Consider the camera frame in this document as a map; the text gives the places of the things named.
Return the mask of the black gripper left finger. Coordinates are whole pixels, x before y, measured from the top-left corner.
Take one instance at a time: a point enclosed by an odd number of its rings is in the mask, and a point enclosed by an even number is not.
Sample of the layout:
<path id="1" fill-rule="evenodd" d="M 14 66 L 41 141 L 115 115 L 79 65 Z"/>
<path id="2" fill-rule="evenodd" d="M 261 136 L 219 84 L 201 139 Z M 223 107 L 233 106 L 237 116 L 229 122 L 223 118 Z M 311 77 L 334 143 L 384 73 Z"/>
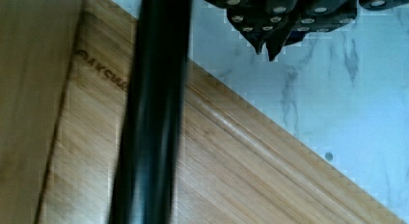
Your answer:
<path id="1" fill-rule="evenodd" d="M 299 0 L 205 0 L 224 9 L 227 19 L 260 54 L 278 55 L 294 26 Z"/>

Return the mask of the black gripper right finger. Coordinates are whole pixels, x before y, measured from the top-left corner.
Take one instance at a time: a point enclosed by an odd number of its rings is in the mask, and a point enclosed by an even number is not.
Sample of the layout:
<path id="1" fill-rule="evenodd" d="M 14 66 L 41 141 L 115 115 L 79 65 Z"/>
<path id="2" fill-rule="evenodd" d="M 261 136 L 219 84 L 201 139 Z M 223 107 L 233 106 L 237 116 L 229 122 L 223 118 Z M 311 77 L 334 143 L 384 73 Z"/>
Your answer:
<path id="1" fill-rule="evenodd" d="M 266 48 L 273 61 L 286 45 L 300 42 L 311 32 L 331 32 L 357 17 L 358 7 L 369 11 L 384 11 L 408 0 L 266 0 L 270 20 L 278 24 L 267 38 Z"/>

